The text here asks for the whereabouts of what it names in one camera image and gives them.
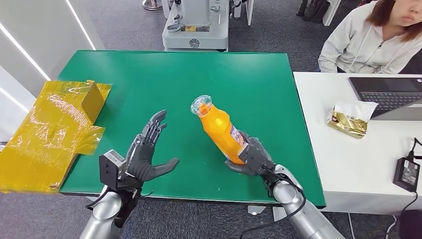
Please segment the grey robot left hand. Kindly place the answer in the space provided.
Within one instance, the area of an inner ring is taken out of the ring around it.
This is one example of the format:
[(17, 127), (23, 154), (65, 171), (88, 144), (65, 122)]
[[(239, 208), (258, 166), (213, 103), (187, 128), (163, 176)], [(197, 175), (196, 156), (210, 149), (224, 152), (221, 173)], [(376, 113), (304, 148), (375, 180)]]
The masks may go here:
[(172, 158), (160, 165), (152, 164), (156, 143), (167, 126), (166, 123), (162, 123), (166, 114), (166, 110), (156, 112), (134, 138), (126, 154), (126, 175), (145, 182), (165, 175), (177, 167), (180, 162), (178, 158)]

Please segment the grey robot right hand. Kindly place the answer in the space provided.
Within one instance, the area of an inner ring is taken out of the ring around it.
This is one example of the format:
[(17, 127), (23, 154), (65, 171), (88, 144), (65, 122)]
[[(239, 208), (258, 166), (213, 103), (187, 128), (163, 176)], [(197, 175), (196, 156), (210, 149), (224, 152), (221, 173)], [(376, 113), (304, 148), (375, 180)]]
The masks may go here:
[(225, 165), (234, 172), (242, 173), (248, 176), (260, 176), (265, 173), (267, 169), (275, 169), (275, 163), (267, 150), (257, 137), (250, 137), (245, 132), (241, 131), (246, 146), (240, 152), (238, 158), (244, 164), (235, 164), (230, 160), (225, 161)]

